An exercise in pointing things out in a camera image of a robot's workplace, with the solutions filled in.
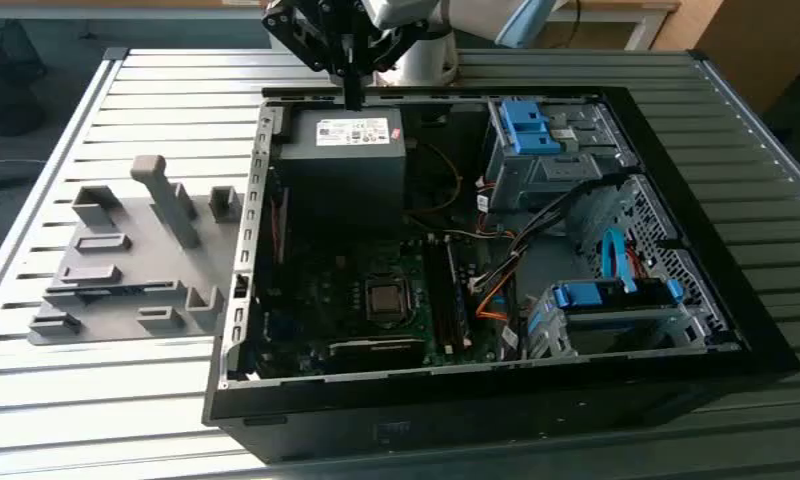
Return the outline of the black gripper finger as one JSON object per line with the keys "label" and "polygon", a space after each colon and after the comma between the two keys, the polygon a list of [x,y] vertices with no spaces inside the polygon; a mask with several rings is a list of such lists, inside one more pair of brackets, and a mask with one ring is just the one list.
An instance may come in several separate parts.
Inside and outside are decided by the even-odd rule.
{"label": "black gripper finger", "polygon": [[272,37],[315,71],[341,87],[344,106],[355,110],[355,68],[349,2],[271,2],[261,23]]}
{"label": "black gripper finger", "polygon": [[360,29],[353,33],[353,110],[360,111],[364,102],[364,88],[371,83],[373,73],[391,70],[417,41],[417,27],[405,25],[389,30],[376,40],[372,33]]}

